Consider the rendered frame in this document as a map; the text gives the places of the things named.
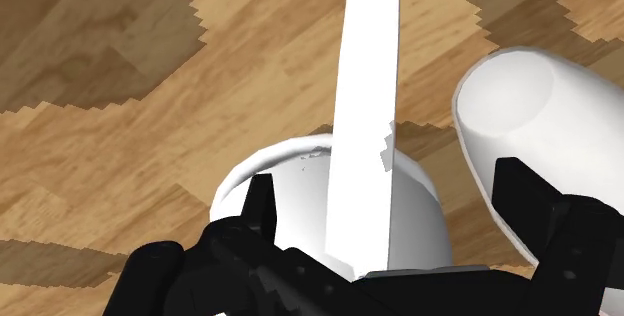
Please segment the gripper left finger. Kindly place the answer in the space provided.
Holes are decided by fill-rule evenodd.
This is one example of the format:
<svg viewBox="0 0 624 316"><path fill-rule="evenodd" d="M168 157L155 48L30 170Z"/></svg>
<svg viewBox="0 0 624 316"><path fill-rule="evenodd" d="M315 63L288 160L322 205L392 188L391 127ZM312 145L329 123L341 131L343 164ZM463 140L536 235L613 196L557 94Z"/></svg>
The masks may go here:
<svg viewBox="0 0 624 316"><path fill-rule="evenodd" d="M383 316L383 307L297 248L275 246L273 178L252 177L238 216L198 242L131 253L102 316Z"/></svg>

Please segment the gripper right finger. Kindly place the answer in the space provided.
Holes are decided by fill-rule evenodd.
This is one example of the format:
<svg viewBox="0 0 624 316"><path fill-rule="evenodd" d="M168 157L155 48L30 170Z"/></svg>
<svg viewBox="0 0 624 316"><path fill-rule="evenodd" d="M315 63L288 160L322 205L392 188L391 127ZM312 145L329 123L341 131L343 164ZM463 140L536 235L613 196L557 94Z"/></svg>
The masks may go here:
<svg viewBox="0 0 624 316"><path fill-rule="evenodd" d="M515 157L496 160L491 203L538 260L517 316L598 316L605 288L624 272L616 262L624 216L558 191Z"/></svg>

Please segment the white round cup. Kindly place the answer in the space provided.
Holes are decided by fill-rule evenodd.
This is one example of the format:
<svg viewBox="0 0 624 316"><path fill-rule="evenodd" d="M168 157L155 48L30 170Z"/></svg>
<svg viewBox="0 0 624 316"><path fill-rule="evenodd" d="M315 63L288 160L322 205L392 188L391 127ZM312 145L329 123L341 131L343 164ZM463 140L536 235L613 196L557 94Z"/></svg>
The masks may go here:
<svg viewBox="0 0 624 316"><path fill-rule="evenodd" d="M296 247L343 278L354 272L324 251L332 135L291 138L260 149L236 165L216 190L210 219L241 214L251 178L272 175L277 226L274 244ZM425 170L400 151L394 155L389 265L375 273L432 270L453 264L452 247L435 186Z"/></svg>

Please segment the white tall tumbler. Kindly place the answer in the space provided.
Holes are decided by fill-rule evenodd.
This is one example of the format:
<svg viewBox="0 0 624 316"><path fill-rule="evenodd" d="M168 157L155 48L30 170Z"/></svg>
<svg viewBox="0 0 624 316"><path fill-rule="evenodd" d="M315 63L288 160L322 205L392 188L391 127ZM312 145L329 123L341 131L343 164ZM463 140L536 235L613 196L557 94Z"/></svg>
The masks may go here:
<svg viewBox="0 0 624 316"><path fill-rule="evenodd" d="M624 215L624 88L563 57L514 47L464 75L452 112L485 202L496 160L516 157L556 189Z"/></svg>

